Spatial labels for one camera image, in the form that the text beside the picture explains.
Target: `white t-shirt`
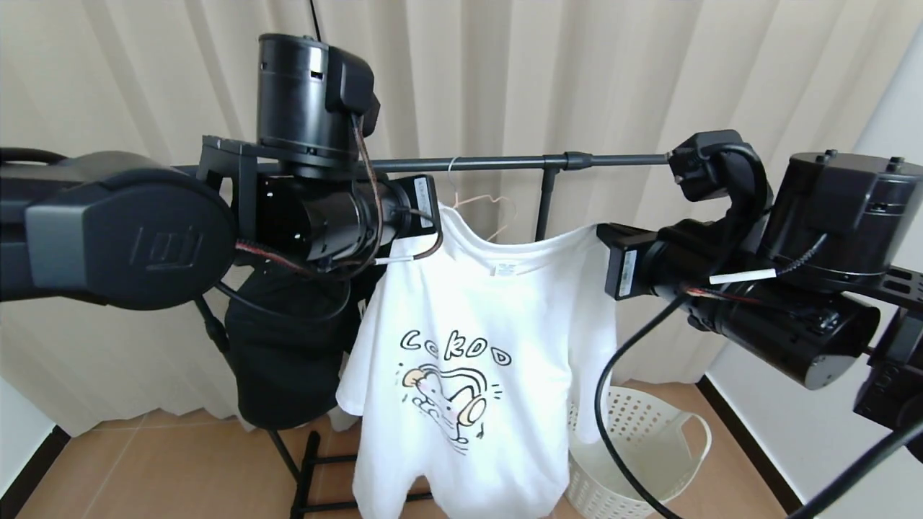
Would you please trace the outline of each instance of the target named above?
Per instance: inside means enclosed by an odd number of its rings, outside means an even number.
[[[440,208],[433,256],[392,263],[372,298],[337,400],[362,416],[353,492],[365,519],[397,519],[429,480],[453,519],[551,514],[577,435],[599,439],[593,394],[616,351],[607,248],[586,227],[526,245],[478,237]],[[396,240],[410,256],[435,238]]]

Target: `printed graphic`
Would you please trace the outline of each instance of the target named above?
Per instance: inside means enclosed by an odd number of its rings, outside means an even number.
[[[468,341],[458,330],[450,333],[441,350],[435,342],[421,341],[419,337],[418,330],[410,330],[401,338],[401,348],[425,351],[443,366],[424,363],[407,369],[400,363],[395,373],[395,384],[411,390],[410,402],[420,413],[436,422],[456,452],[464,454],[472,438],[482,440],[485,436],[484,416],[488,400],[500,400],[503,394],[499,384],[488,384],[484,372],[471,367],[471,364],[488,351],[490,356],[485,358],[489,357],[500,367],[508,366],[512,357],[500,348],[489,345],[482,337]],[[465,366],[445,366],[455,362],[463,362]],[[401,401],[407,400],[405,394]]]

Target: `shirt tag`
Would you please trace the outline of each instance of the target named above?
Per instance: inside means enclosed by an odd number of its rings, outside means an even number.
[[[498,263],[497,266],[494,267],[494,275],[497,277],[516,275],[516,265],[512,263]]]

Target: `brown floor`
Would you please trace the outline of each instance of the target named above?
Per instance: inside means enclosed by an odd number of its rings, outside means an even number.
[[[784,511],[699,391],[684,384],[631,384],[705,417],[714,443],[696,480],[670,508],[689,519],[762,519]],[[701,429],[689,424],[690,447]],[[330,432],[326,417],[310,427],[283,432],[301,459],[307,433],[323,435],[321,454],[355,453],[358,427]],[[325,465],[315,474],[311,502],[352,498],[350,465]],[[426,482],[420,481],[419,488]],[[269,518],[289,516],[294,481],[266,434],[245,432],[234,420],[204,412],[173,416],[156,411],[101,424],[71,440],[18,519]],[[359,517],[356,511],[312,513],[307,519]],[[402,518],[445,517],[432,501],[409,503]],[[579,519],[566,500],[557,519]]]

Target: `white laundry basket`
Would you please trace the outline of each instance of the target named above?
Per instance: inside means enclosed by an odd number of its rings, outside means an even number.
[[[645,392],[613,387],[607,398],[609,438],[632,474],[660,502],[678,496],[699,472],[712,447],[704,418],[686,413]],[[692,455],[682,426],[698,418],[705,429],[701,454]],[[587,519],[643,518],[653,513],[609,456],[602,441],[586,445],[573,434],[577,411],[570,409],[570,484],[567,498]]]

